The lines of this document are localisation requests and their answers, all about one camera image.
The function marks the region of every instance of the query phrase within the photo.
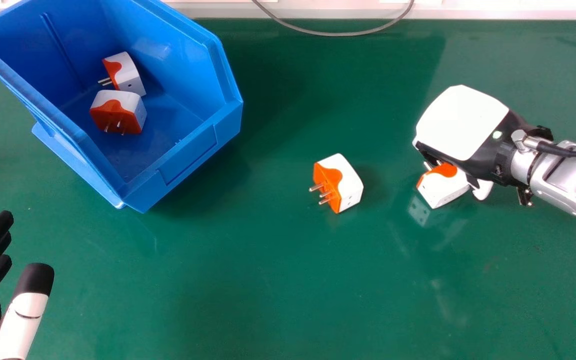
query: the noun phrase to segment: green table surface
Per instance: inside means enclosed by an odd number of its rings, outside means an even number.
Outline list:
[[[54,290],[30,359],[576,359],[576,218],[512,188],[409,213],[425,107],[466,84],[576,141],[576,22],[410,20],[318,38],[201,20],[244,98],[240,135],[147,214],[116,210],[0,83],[0,210]],[[300,24],[341,30],[367,20]],[[342,153],[342,214],[307,191]]]

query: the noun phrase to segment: orange and white plug adapter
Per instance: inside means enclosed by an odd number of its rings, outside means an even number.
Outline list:
[[[140,134],[146,121],[142,97],[134,92],[101,90],[90,106],[90,116],[103,132]]]
[[[470,188],[466,173],[448,162],[429,169],[416,183],[419,194],[432,209],[450,203]]]
[[[99,80],[99,84],[102,86],[112,84],[114,89],[118,91],[130,91],[139,94],[139,96],[146,95],[142,78],[128,52],[120,52],[117,55],[106,57],[102,61],[109,77]]]
[[[312,180],[315,185],[309,191],[319,191],[322,199],[319,205],[327,203],[335,214],[357,205],[362,199],[364,183],[341,153],[315,162]]]

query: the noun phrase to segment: silver metal forearm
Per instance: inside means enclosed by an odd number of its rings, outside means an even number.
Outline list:
[[[572,141],[564,140],[557,146],[576,151]],[[535,196],[576,216],[576,157],[516,151],[510,171]]]

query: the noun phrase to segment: plug pin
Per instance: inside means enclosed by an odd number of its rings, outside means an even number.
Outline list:
[[[309,192],[313,192],[313,191],[318,191],[319,189],[321,189],[322,187],[324,187],[324,184],[316,184],[314,186],[311,186],[308,191]]]

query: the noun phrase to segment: storage bin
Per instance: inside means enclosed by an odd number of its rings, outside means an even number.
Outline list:
[[[147,91],[140,135],[100,131],[89,114],[102,59],[122,51]],[[0,79],[36,119],[32,133],[116,208],[141,213],[242,122],[221,41],[158,0],[23,0],[0,12]]]

